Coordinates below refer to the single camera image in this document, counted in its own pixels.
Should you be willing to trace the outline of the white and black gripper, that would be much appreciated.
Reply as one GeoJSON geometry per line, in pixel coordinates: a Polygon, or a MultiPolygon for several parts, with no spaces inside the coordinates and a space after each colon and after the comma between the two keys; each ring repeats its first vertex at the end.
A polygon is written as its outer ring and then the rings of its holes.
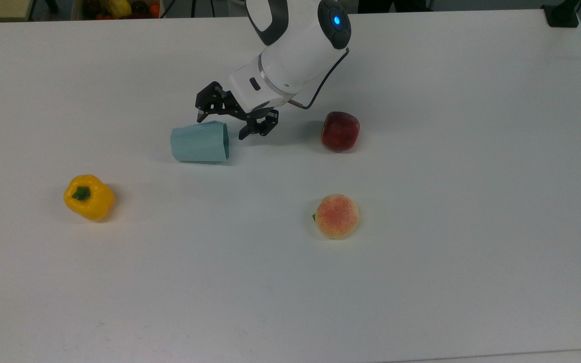
{"type": "Polygon", "coordinates": [[[269,79],[261,55],[228,76],[228,90],[213,81],[198,92],[195,107],[197,123],[209,115],[230,115],[246,122],[239,131],[239,140],[251,134],[267,136],[278,124],[279,112],[274,109],[293,98],[269,79]]]}

